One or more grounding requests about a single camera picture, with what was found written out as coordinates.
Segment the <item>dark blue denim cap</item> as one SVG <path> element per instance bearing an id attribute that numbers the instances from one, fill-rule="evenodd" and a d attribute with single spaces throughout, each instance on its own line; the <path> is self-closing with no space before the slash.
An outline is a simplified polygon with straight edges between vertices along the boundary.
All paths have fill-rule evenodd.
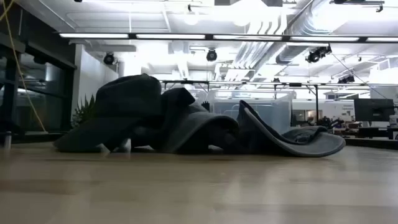
<path id="1" fill-rule="evenodd" d="M 224 154 L 245 154 L 247 149 L 239 142 L 234 130 L 209 124 L 197 130 L 178 150 L 181 154 L 210 154 L 216 147 Z"/>

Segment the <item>black-navy baseball cap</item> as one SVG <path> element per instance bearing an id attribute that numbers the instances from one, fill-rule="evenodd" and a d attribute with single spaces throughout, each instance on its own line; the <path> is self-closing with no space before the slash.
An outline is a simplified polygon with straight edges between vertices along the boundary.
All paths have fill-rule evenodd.
<path id="1" fill-rule="evenodd" d="M 138 125 L 161 115 L 160 98 L 160 81 L 147 74 L 113 80 L 96 92 L 91 116 L 53 145 L 61 152 L 117 146 Z"/>

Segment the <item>grey cap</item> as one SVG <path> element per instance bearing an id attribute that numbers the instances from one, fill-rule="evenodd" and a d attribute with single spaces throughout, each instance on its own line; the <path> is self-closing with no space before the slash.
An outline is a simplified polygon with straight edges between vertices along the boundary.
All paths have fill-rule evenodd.
<path id="1" fill-rule="evenodd" d="M 326 157 L 340 152 L 346 141 L 323 126 L 295 128 L 283 134 L 263 121 L 254 108 L 239 102 L 239 142 L 248 154 Z"/>

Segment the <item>clear plastic bin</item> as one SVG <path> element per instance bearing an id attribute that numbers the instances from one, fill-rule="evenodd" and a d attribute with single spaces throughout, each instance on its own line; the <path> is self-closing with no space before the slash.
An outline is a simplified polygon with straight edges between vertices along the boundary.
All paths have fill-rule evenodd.
<path id="1" fill-rule="evenodd" d="M 239 102 L 249 104 L 259 117 L 278 133 L 290 129 L 294 91 L 274 90 L 210 90 L 206 101 L 210 111 L 233 119 L 238 118 Z"/>

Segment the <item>long linear ceiling light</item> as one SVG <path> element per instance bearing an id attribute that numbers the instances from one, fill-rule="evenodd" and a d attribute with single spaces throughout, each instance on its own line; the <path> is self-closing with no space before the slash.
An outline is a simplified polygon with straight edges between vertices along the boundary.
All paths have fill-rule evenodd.
<path id="1" fill-rule="evenodd" d="M 398 44 L 398 36 L 180 34 L 180 33 L 60 33 L 66 39 L 98 40 L 205 40 L 243 42 L 291 42 L 326 44 Z"/>

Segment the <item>white round ceiling lamp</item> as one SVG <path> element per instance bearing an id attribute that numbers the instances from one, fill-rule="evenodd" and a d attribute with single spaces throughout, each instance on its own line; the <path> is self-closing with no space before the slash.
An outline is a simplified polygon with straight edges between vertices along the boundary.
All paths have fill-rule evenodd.
<path id="1" fill-rule="evenodd" d="M 194 26 L 199 21 L 199 13 L 195 11 L 186 11 L 183 15 L 183 21 L 190 26 Z"/>

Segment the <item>small green succulent plant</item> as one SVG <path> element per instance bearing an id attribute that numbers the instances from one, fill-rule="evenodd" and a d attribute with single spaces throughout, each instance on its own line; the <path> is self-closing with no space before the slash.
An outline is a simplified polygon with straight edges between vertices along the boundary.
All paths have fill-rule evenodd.
<path id="1" fill-rule="evenodd" d="M 93 115 L 94 105 L 95 97 L 93 95 L 89 99 L 86 96 L 82 98 L 72 113 L 71 126 L 76 128 L 89 120 Z"/>

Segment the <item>black computer monitor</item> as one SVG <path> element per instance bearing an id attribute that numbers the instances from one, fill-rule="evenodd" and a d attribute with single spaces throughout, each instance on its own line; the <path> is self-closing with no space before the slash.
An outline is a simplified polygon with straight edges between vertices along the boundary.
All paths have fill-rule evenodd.
<path id="1" fill-rule="evenodd" d="M 392 99 L 354 99 L 356 121 L 389 121 L 395 114 L 396 106 Z"/>

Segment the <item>dark office desk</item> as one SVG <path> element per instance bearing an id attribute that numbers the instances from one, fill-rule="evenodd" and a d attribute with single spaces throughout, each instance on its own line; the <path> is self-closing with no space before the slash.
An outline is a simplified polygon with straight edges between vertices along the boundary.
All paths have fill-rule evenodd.
<path id="1" fill-rule="evenodd" d="M 348 146 L 398 151 L 398 127 L 359 128 L 356 133 L 345 135 L 343 138 Z"/>

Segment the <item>black ceiling track fixture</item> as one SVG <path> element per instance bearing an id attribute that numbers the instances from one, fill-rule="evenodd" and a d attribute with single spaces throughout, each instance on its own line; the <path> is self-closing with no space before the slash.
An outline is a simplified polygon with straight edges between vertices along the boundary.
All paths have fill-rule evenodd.
<path id="1" fill-rule="evenodd" d="M 352 5 L 352 6 L 378 6 L 376 12 L 384 9 L 385 0 L 330 0 L 330 4 Z"/>

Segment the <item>white container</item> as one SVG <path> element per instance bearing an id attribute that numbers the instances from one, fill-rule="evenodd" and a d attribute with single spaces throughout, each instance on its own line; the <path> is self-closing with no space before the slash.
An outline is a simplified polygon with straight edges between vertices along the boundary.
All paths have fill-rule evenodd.
<path id="1" fill-rule="evenodd" d="M 389 126 L 391 128 L 398 128 L 398 107 L 395 107 L 394 114 L 389 116 Z"/>

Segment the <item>silver ventilation duct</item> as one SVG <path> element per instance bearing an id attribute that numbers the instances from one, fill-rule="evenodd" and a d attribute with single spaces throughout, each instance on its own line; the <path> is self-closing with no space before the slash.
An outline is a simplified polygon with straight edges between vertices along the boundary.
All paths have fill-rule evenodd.
<path id="1" fill-rule="evenodd" d="M 331 0 L 309 0 L 301 11 L 289 22 L 287 16 L 278 14 L 272 22 L 261 22 L 256 34 L 328 35 L 333 32 L 326 25 L 316 25 L 320 14 L 330 10 Z M 285 42 L 243 42 L 232 66 L 259 71 L 267 64 L 287 65 L 306 50 L 306 46 Z"/>

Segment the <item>dark glass partition frame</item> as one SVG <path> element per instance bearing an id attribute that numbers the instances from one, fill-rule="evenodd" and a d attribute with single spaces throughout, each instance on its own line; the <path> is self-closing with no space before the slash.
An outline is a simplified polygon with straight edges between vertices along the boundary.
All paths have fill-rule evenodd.
<path id="1" fill-rule="evenodd" d="M 0 0 L 0 146 L 70 130 L 76 47 L 16 0 Z"/>

